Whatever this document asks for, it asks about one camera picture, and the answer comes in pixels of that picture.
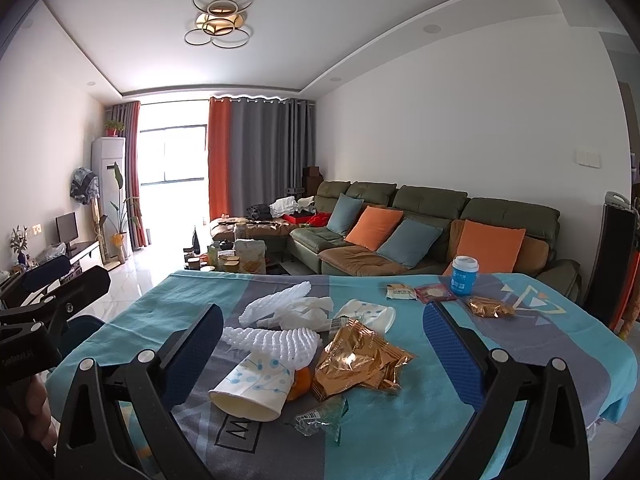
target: hand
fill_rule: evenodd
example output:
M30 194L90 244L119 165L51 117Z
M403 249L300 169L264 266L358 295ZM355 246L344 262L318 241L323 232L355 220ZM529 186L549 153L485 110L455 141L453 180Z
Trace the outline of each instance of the hand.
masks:
M29 413L33 415L27 423L27 433L44 449L52 450L58 441L58 434L51 420L47 389L38 376L31 378L24 400ZM4 408L0 408L0 428L15 438L22 438L24 434L18 417Z

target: sofa armrest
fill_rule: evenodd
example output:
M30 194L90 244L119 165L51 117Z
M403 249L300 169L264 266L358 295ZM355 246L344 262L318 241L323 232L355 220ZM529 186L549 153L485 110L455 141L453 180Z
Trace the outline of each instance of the sofa armrest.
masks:
M573 302L580 295L580 264L573 260L555 260L536 276L539 282L557 290Z

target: sofa headrest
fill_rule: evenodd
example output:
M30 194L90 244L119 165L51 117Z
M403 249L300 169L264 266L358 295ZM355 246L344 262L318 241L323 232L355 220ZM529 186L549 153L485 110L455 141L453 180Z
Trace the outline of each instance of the sofa headrest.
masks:
M560 212L551 207L500 198L472 198L462 211L462 220L511 229L526 229L527 235L544 240L553 249L558 238Z
M347 196L361 198L370 204L388 206L396 184L379 184L377 182L354 182L349 186Z
M465 206L466 192L437 187L402 186L393 207L426 216L456 220Z
M340 182L338 180L329 181L325 180L320 186L318 186L318 192L316 196L323 196L325 198L338 198L340 193L346 193L349 189L351 182Z

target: ceiling light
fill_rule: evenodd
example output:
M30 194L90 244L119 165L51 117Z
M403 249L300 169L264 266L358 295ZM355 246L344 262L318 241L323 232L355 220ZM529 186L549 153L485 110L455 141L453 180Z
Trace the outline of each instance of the ceiling light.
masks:
M246 16L244 12L254 0L191 0L200 12L194 28L184 35L184 41L191 46L212 44L222 49L233 49L249 43L251 35L242 28Z
M423 27L422 30L427 34L437 34L442 30L442 27L439 25L427 25Z

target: silver screw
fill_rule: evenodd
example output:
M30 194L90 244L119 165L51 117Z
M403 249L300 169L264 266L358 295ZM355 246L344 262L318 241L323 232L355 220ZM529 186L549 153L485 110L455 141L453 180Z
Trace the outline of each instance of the silver screw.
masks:
M491 357L494 358L494 361L498 361L499 363L505 363L509 360L509 354L505 352L502 348L496 348L491 352Z
M156 356L156 353L153 350L143 350L138 354L138 361L141 363L148 363Z
M83 372L87 370L91 370L93 366L94 366L94 360L91 359L90 357L88 357L87 359L82 359L82 361L80 361L80 369Z
M555 368L556 370L559 370L561 372L563 370L566 370L566 363L564 361L562 361L562 359L559 358L559 357L554 357L551 360L551 365L552 365L553 368Z

